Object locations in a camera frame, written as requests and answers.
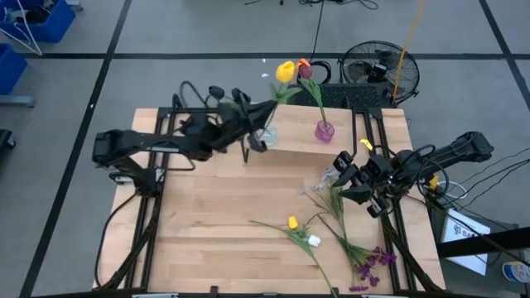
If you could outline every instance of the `blue bin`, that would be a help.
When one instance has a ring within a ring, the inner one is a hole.
[[[11,45],[0,43],[0,94],[11,92],[26,66],[26,60]]]
[[[20,0],[20,2],[24,9],[28,9],[42,5],[44,0]],[[11,8],[12,10],[20,10],[17,0],[0,0],[0,20],[3,20],[5,17],[4,7]],[[63,38],[74,18],[75,13],[70,8],[70,5],[65,0],[60,0],[53,7],[50,16],[48,16],[43,24],[28,24],[28,26],[35,41],[56,43]],[[28,37],[30,36],[24,23],[17,23],[17,27],[23,30]],[[16,29],[13,22],[0,21],[0,28],[20,40],[26,40],[26,37]]]

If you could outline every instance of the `floor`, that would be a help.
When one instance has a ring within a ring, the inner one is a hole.
[[[336,58],[351,46],[406,40],[419,0],[376,1],[377,11],[359,2],[324,5],[316,57],[331,63],[332,82],[338,82]],[[0,108],[0,127],[17,138],[0,173],[2,296],[21,293],[48,215],[62,202],[35,287],[25,291],[45,295],[91,288],[115,190],[105,171],[90,161],[95,133],[129,128],[136,108],[169,105],[185,79],[203,92],[215,84],[265,99],[276,65],[311,54],[319,6],[245,2],[84,0],[61,43],[42,44],[42,57],[25,54],[29,67],[12,93],[35,96],[37,106]],[[412,120],[415,147],[441,147],[472,130],[495,146],[492,161],[530,147],[530,93],[524,81],[530,79],[530,31],[522,29],[530,26],[528,11],[528,0],[426,2],[409,48],[421,71],[420,93],[402,106]],[[271,76],[262,78],[264,73]],[[488,173],[529,157],[526,151]],[[448,172],[451,180],[463,181],[483,168],[462,163]],[[515,171],[470,210],[530,225],[524,189],[529,175],[530,167]],[[497,179],[475,187],[470,198]],[[446,279],[450,289],[465,288],[453,276]]]

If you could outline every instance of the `pink vase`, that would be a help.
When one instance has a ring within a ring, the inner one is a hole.
[[[320,120],[316,124],[315,137],[317,140],[323,142],[324,144],[331,142],[331,139],[333,138],[334,134],[335,128],[333,127],[333,124],[328,122],[326,126],[324,120]]]

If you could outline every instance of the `wooden table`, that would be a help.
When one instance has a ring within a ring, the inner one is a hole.
[[[154,132],[156,115],[154,108],[138,109],[132,129]],[[305,222],[319,211],[298,194],[299,189],[315,185],[340,151],[353,151],[352,113],[326,109],[336,129],[330,145],[318,144],[313,135],[319,116],[318,108],[281,106],[273,120],[278,145],[263,154],[251,151],[247,165],[236,143],[229,147],[228,154],[197,162],[195,171],[168,172],[149,291],[204,293],[218,286],[219,292],[225,293],[329,293],[317,267],[298,246],[283,233],[249,222],[285,226],[290,215]],[[411,148],[403,111],[386,109],[383,116],[389,147],[394,151]],[[366,138],[362,117],[358,116],[356,123],[357,138]],[[375,121],[372,127],[377,136]],[[368,156],[366,147],[358,145],[355,163],[363,165]],[[147,153],[133,158],[147,166]],[[186,166],[186,162],[182,156],[173,155],[170,166]],[[415,191],[413,188],[412,196],[420,198]],[[113,207],[132,192],[131,185],[119,186]],[[103,282],[130,250],[139,201],[117,213],[108,226],[99,269]],[[425,206],[410,199],[402,199],[401,205],[412,254],[432,280],[445,288]],[[366,248],[384,247],[380,222],[369,216],[366,207],[344,201],[349,240]],[[310,227],[311,233],[322,239],[320,247],[313,249],[319,263],[332,286],[347,293],[352,273],[343,250],[318,220]],[[136,284],[143,261],[140,256]],[[401,259],[397,261],[401,287],[407,289]],[[375,272],[381,282],[369,291],[392,293],[389,270],[379,267]]]

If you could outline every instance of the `yellow flower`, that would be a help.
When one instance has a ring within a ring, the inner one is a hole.
[[[290,229],[298,228],[298,221],[296,220],[296,217],[289,216],[289,228]]]
[[[295,64],[292,61],[287,61],[276,68],[276,79],[282,83],[287,83],[295,76]]]

